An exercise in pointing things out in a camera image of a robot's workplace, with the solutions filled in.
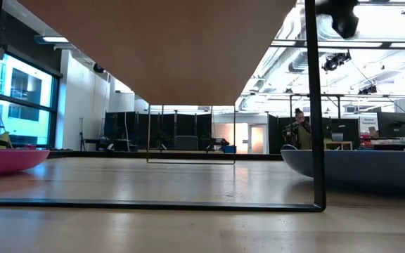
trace red object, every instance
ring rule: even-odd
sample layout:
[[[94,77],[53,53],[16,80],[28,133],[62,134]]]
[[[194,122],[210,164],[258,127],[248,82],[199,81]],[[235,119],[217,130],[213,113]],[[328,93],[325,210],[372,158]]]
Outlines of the red object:
[[[36,150],[37,146],[36,145],[26,145],[25,148],[27,148],[29,150]]]
[[[0,175],[31,169],[41,164],[49,150],[0,149]]]

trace doorway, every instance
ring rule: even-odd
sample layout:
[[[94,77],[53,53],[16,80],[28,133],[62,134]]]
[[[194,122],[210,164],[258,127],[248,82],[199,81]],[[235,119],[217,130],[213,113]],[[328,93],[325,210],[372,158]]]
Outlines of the doorway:
[[[249,124],[248,136],[248,154],[268,154],[268,133],[265,124]]]

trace desk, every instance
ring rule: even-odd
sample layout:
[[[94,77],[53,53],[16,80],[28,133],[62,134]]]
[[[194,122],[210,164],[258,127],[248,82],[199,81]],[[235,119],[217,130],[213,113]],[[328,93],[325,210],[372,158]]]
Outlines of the desk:
[[[147,150],[139,150],[139,153],[146,153]],[[168,154],[220,154],[223,155],[223,151],[204,151],[204,150],[149,150],[149,153],[168,153]]]
[[[381,151],[404,151],[405,143],[373,144],[373,149]]]
[[[352,141],[329,141],[329,140],[324,141],[325,150],[330,150],[329,147],[335,145],[339,145],[341,150],[352,150]]]

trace white wall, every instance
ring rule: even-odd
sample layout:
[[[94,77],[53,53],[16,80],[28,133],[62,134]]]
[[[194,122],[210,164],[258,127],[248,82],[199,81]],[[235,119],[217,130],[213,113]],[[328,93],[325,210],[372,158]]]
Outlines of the white wall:
[[[80,120],[84,138],[98,138],[102,119],[109,108],[110,83],[83,66],[70,51],[62,52],[56,147],[79,150]]]
[[[148,109],[149,104],[143,99],[136,99],[134,101],[134,110],[136,112],[144,112]]]
[[[265,113],[252,115],[236,114],[236,123],[267,124],[267,122],[268,116]],[[233,123],[233,114],[214,113],[214,123]]]
[[[110,78],[110,100],[108,112],[133,112],[135,103],[134,92],[116,93],[117,86],[124,84],[118,79]]]

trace metal table frame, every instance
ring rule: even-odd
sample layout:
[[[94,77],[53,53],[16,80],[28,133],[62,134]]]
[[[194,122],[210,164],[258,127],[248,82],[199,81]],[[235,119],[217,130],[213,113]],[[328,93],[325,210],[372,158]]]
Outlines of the metal table frame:
[[[0,0],[0,17],[2,1]],[[221,203],[221,202],[158,202],[119,200],[0,199],[0,207],[74,207],[112,209],[167,209],[198,211],[249,212],[322,212],[326,208],[326,176],[324,169],[323,130],[321,127],[321,92],[315,0],[305,1],[311,124],[313,130],[312,164],[314,168],[314,202],[311,205]]]
[[[174,111],[174,136],[176,136],[176,123],[177,123],[177,112],[178,110]],[[213,118],[213,106],[210,107],[210,114]],[[162,115],[164,115],[164,106],[162,105]],[[210,165],[235,165],[236,164],[236,153],[237,149],[233,154],[232,162],[158,162],[158,161],[151,161],[149,156],[150,151],[150,138],[151,138],[151,105],[148,106],[148,141],[146,146],[146,163],[149,164],[210,164]],[[236,107],[233,107],[233,145],[236,146]]]

